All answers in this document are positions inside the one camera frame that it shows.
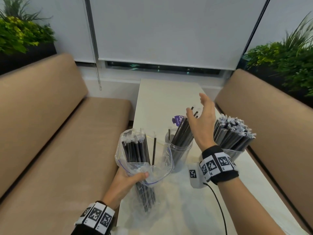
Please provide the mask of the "person's left hand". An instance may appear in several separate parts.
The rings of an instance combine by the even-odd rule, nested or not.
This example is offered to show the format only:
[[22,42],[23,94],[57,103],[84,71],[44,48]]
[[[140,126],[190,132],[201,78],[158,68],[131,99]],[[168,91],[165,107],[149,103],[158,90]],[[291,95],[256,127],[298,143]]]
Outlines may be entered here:
[[130,183],[130,177],[123,168],[119,168],[103,199],[105,205],[113,210],[119,208],[122,199],[136,183]]

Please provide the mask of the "person's right hand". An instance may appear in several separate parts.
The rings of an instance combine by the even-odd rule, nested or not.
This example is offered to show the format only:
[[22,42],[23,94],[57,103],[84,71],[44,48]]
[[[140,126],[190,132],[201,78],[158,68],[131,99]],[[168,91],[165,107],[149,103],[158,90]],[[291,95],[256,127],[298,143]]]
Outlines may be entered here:
[[199,93],[201,104],[203,105],[201,116],[197,119],[197,126],[192,134],[199,149],[203,152],[215,146],[213,132],[216,122],[215,104],[204,93]]

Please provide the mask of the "clear plastic zip bag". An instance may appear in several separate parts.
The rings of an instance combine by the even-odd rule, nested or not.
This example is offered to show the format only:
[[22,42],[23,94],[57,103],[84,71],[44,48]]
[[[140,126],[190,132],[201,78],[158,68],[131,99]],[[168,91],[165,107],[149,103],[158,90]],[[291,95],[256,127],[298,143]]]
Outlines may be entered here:
[[[146,135],[150,164],[140,163],[139,167],[137,166],[133,167],[131,163],[126,162],[126,157],[122,147],[121,138],[123,133],[128,132],[130,130],[144,133]],[[157,142],[156,142],[155,164],[152,165],[154,136],[156,136]],[[152,207],[151,211],[148,213],[144,212],[143,205],[140,202],[135,185],[131,189],[131,195],[128,201],[130,202],[131,212],[139,218],[146,218],[152,215],[153,213],[156,213],[157,207],[160,205],[161,200],[161,195],[157,191],[158,186],[171,173],[171,171],[174,168],[174,162],[171,154],[170,145],[166,143],[164,139],[162,139],[161,135],[156,134],[155,132],[145,131],[143,128],[140,128],[139,130],[129,129],[122,132],[119,137],[119,142],[115,153],[115,161],[120,168],[123,168],[126,171],[128,176],[133,176],[141,172],[149,173],[149,177],[142,182],[143,184],[155,190],[156,204]]]

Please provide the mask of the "person's right forearm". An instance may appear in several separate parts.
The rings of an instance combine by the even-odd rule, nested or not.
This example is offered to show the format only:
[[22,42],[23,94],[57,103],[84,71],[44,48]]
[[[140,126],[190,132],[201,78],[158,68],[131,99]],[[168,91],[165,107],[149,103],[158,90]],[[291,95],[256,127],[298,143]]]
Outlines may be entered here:
[[217,186],[238,235],[285,235],[239,177]]

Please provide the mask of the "bundle of wrapped black straws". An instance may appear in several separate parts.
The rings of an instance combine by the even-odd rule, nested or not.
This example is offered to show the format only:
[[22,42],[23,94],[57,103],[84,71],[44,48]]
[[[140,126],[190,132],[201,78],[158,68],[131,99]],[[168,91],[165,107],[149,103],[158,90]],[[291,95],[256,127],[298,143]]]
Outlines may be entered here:
[[[121,143],[127,163],[131,163],[133,167],[139,167],[140,163],[150,164],[147,137],[144,133],[132,130],[125,132],[122,135]],[[150,212],[156,204],[155,190],[143,184],[143,182],[137,182],[135,186],[144,212]]]

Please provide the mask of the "clear plastic cup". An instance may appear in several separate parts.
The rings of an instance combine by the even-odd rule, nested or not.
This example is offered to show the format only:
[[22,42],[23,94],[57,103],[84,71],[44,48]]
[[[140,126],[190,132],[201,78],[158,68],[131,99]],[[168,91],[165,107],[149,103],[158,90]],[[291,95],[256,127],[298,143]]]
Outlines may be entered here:
[[189,151],[193,146],[193,140],[190,142],[188,146],[179,147],[174,145],[172,141],[174,139],[176,131],[177,129],[170,129],[170,131],[168,131],[165,136],[165,142],[170,145],[171,154],[174,162],[174,168],[171,171],[172,174],[177,173],[183,169]]
[[230,150],[230,149],[223,149],[224,153],[229,155],[229,157],[234,162],[244,151],[236,151],[236,150]]

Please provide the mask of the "bunch of paper-wrapped black straws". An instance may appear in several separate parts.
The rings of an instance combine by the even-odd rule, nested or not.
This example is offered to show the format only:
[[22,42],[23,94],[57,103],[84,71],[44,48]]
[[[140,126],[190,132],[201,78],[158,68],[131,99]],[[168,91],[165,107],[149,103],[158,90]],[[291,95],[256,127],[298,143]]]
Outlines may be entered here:
[[222,149],[243,152],[256,138],[244,120],[221,114],[214,125],[213,138]]

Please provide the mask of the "black marker wristband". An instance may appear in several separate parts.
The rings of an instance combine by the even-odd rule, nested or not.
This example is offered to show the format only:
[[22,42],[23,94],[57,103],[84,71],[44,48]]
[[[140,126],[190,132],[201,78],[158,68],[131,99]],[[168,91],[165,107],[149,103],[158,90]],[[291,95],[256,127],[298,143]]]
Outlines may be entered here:
[[88,205],[74,224],[71,235],[111,235],[115,211],[102,201]]
[[204,150],[201,156],[199,167],[206,182],[217,185],[239,177],[236,164],[220,146],[214,145]]

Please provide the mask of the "beige sofa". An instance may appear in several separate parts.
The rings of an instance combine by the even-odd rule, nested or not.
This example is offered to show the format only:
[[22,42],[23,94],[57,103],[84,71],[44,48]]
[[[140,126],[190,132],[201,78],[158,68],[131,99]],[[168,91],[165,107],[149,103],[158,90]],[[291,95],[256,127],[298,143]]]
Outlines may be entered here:
[[313,235],[313,109],[241,69],[215,102],[256,133],[250,152]]
[[88,96],[70,54],[0,76],[0,235],[70,235],[116,174],[130,111]]

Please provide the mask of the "black planter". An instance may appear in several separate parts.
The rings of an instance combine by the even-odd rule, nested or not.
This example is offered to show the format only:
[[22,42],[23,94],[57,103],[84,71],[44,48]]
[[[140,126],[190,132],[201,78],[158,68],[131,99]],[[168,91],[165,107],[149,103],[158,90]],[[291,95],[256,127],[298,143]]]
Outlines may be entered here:
[[38,46],[30,46],[26,53],[15,52],[9,55],[0,53],[0,75],[56,54],[57,51],[54,43],[41,43]]
[[313,109],[313,96],[307,96],[307,89],[299,88],[297,90],[291,90],[290,87],[284,86],[284,77],[281,74],[278,74],[276,71],[272,70],[270,67],[266,65],[248,67],[248,60],[241,58],[236,69],[247,71],[248,73],[267,82],[273,87],[283,91],[284,93]]

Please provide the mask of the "wide white roller blind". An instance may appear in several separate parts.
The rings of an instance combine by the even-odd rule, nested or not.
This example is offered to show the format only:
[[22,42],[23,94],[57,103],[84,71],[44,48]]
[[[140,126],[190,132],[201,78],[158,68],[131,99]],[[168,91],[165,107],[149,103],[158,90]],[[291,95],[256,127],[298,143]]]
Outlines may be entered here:
[[266,0],[89,0],[100,60],[235,70]]

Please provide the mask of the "green plant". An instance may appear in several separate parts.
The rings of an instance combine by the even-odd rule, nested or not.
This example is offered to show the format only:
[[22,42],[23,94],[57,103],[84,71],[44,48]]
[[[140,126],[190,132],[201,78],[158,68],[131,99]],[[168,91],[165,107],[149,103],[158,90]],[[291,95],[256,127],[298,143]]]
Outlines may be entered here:
[[0,7],[0,54],[12,55],[29,51],[30,47],[56,42],[55,32],[49,23],[39,21],[41,10],[29,13],[31,0],[1,0]]
[[313,16],[310,11],[281,41],[258,45],[244,56],[248,69],[267,66],[283,77],[283,86],[290,91],[305,90],[313,97]]

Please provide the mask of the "narrow white roller blind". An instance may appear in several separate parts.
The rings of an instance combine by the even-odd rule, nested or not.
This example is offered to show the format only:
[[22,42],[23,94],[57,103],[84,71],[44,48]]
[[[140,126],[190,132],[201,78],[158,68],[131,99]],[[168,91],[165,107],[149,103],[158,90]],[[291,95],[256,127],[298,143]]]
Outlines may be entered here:
[[309,12],[313,18],[313,0],[270,0],[247,50],[281,41]]
[[95,63],[85,0],[31,0],[55,33],[57,53],[70,53],[77,62]]

